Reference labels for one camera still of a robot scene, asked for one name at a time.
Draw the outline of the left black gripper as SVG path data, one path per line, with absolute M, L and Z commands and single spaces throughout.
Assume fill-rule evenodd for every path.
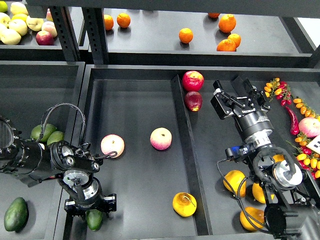
M 96 177 L 90 177 L 85 185 L 76 180 L 73 187 L 64 182 L 63 189 L 69 194 L 69 199 L 64 202 L 64 210 L 70 215 L 85 215 L 90 210 L 108 214 L 117 210 L 117 195 L 104 195 Z

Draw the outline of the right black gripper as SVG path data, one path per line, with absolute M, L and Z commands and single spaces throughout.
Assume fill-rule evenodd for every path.
M 252 109 L 243 109 L 243 105 L 236 97 L 224 91 L 219 80 L 213 83 L 213 87 L 214 93 L 210 101 L 213 108 L 220 119 L 233 116 L 236 129 L 243 142 L 250 142 L 250 138 L 253 137 L 269 136 L 273 132 L 273 125 L 265 113 L 271 109 L 265 98 L 265 92 L 258 90 L 248 78 L 239 80 L 237 94 L 239 97 L 246 97 L 247 105 Z

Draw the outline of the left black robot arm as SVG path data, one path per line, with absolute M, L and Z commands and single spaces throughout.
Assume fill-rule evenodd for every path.
M 41 143 L 50 115 L 66 103 L 50 107 L 42 115 L 40 134 L 36 140 L 20 137 L 12 122 L 0 118 L 0 171 L 10 174 L 33 187 L 47 180 L 57 180 L 69 194 L 64 209 L 73 216 L 84 216 L 86 211 L 97 209 L 103 213 L 117 210 L 117 195 L 105 196 L 99 180 L 94 174 L 99 172 L 105 159 L 115 157 L 118 153 L 110 151 L 100 156 L 91 154 L 90 143 L 84 141 L 86 120 L 82 113 L 79 145 L 73 146 L 61 140 L 49 145 Z

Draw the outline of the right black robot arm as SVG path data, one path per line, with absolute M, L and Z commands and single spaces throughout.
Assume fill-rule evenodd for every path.
M 226 93 L 216 80 L 211 99 L 220 119 L 234 119 L 243 142 L 225 150 L 226 160 L 248 165 L 249 177 L 260 185 L 266 202 L 263 221 L 250 213 L 245 213 L 245 218 L 254 229 L 275 239 L 319 239 L 320 189 L 311 172 L 271 143 L 273 126 L 267 117 L 270 105 L 265 93 L 240 77 L 231 85 L 236 96 Z

